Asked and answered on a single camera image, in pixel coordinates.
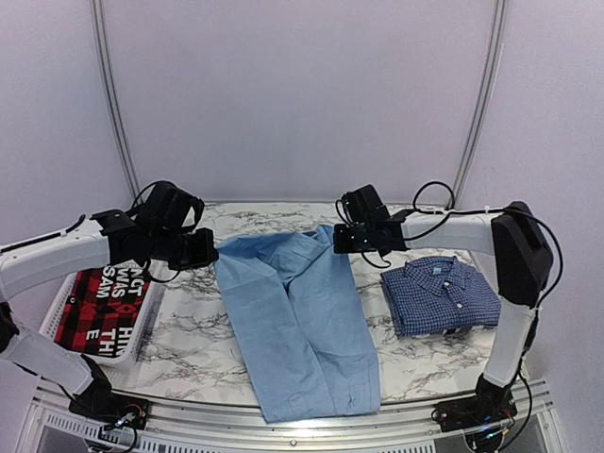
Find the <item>light blue long sleeve shirt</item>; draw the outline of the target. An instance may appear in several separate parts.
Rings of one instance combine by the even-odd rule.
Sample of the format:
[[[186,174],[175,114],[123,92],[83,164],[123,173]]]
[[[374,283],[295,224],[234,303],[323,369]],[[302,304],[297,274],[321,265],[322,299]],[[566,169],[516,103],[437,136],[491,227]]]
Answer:
[[[270,424],[378,411],[380,367],[349,258],[332,226],[243,235],[215,275]]]

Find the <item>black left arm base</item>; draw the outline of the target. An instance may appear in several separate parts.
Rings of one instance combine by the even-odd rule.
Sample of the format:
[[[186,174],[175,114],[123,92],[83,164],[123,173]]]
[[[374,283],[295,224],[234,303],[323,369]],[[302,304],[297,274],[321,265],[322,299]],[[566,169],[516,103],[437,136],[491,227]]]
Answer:
[[[81,394],[70,394],[66,390],[64,393],[70,400],[72,413],[104,422],[110,428],[146,427],[149,401],[115,393],[105,375],[94,375],[92,383]]]

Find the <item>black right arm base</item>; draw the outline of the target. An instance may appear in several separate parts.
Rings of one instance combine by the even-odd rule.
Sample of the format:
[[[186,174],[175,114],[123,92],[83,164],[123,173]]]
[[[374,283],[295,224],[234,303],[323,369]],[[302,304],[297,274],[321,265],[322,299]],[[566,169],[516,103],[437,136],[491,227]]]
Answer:
[[[480,375],[472,396],[437,403],[431,418],[440,426],[442,432],[510,420],[517,414],[512,397],[514,382],[515,379],[499,387],[488,381],[484,375]]]

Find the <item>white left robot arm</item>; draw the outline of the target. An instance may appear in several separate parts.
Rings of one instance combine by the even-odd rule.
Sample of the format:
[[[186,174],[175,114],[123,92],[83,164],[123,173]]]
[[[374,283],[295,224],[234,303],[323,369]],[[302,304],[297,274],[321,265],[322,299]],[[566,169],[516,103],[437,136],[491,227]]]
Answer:
[[[129,210],[82,215],[74,225],[1,249],[1,358],[49,379],[100,420],[118,413],[119,399],[98,364],[69,351],[12,315],[10,299],[79,271],[135,261],[165,262],[173,271],[218,259],[213,233],[199,227],[202,199],[160,180]]]

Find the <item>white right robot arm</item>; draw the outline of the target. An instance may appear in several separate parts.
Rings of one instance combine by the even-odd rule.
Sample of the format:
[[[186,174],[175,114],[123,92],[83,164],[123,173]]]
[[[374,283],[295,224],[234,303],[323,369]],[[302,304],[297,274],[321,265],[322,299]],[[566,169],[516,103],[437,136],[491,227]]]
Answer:
[[[495,342],[467,413],[486,423],[504,407],[500,389],[511,386],[531,347],[537,312],[555,288],[552,267],[563,266],[551,229],[523,201],[503,208],[433,210],[416,207],[391,214],[373,185],[347,192],[335,203],[342,218],[334,232],[338,254],[413,249],[466,250],[495,259],[502,303]]]

